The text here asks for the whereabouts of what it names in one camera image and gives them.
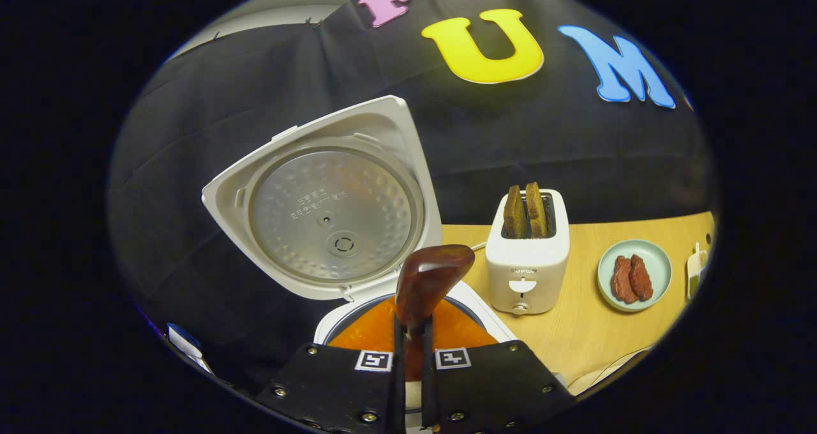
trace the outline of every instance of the toaster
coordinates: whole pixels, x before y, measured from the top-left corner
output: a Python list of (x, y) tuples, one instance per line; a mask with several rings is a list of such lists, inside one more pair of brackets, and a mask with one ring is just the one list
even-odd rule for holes
[[(507, 195), (499, 202), (493, 218), (485, 243), (485, 260), (490, 302), (499, 311), (516, 315), (543, 313), (552, 309), (559, 298), (570, 251), (567, 211), (559, 192), (549, 189), (539, 192), (548, 221), (545, 238), (531, 238), (529, 222), (523, 238), (508, 238), (503, 216)], [(528, 221), (524, 189), (520, 195)]]

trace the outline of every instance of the plate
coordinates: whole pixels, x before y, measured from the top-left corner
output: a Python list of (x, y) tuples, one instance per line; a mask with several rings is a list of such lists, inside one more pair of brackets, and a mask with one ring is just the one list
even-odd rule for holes
[[(653, 283), (653, 297), (646, 301), (636, 300), (635, 303), (627, 305), (614, 297), (613, 292), (610, 292), (610, 279), (613, 277), (616, 257), (620, 255), (630, 258), (633, 254), (644, 259), (644, 266)], [(610, 306), (619, 311), (641, 311), (653, 306), (666, 293), (672, 279), (672, 264), (665, 251), (654, 243), (644, 239), (628, 239), (615, 243), (601, 256), (598, 278), (601, 297), (604, 297)]]

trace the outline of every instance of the yellow letter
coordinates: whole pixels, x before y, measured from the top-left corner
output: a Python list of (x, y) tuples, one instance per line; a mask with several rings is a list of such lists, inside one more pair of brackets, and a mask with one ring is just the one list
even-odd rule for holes
[(493, 84), (527, 79), (542, 68), (545, 56), (533, 35), (522, 25), (522, 13), (517, 10), (488, 10), (479, 14), (494, 21), (511, 40), (516, 52), (505, 59), (488, 59), (479, 52), (468, 33), (470, 21), (452, 18), (432, 24), (421, 32), (440, 48), (446, 64), (455, 75), (475, 83)]

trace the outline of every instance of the wooden tabletop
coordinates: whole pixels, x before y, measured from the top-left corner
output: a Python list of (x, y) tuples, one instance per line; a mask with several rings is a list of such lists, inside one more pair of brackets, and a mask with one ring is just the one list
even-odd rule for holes
[[(490, 228), (490, 225), (443, 225), (443, 243), (477, 245), (487, 240)], [(687, 304), (686, 260), (696, 242), (701, 250), (709, 249), (707, 234), (715, 236), (712, 213), (570, 225), (570, 255), (557, 305), (540, 315), (517, 317), (494, 312), (551, 372), (562, 373), (572, 384), (580, 376), (603, 370), (619, 357), (661, 338)], [(598, 288), (601, 256), (624, 239), (656, 243), (672, 264), (668, 291), (653, 306), (636, 313), (613, 309)], [(490, 304), (484, 250), (476, 252), (476, 261), (464, 280)]]

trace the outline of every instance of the blue letter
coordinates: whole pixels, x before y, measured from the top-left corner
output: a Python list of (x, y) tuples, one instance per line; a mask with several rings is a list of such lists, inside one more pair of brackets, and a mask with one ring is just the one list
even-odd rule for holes
[(627, 102), (630, 100), (630, 91), (627, 91), (627, 88), (622, 87), (618, 82), (613, 73), (613, 70), (615, 70), (642, 102), (645, 99), (644, 82), (646, 82), (647, 94), (656, 105), (669, 109), (675, 108), (674, 100), (666, 92), (666, 88), (659, 76), (657, 76), (656, 71), (653, 70), (636, 45), (633, 45), (630, 41), (621, 38), (621, 36), (613, 36), (618, 49), (621, 51), (619, 54), (587, 29), (563, 25), (559, 27), (559, 32), (577, 41), (584, 49), (584, 53), (587, 53), (587, 57), (590, 58), (590, 62), (596, 68), (596, 73), (599, 74), (599, 79), (601, 79), (601, 85), (598, 87), (601, 99), (610, 102)]

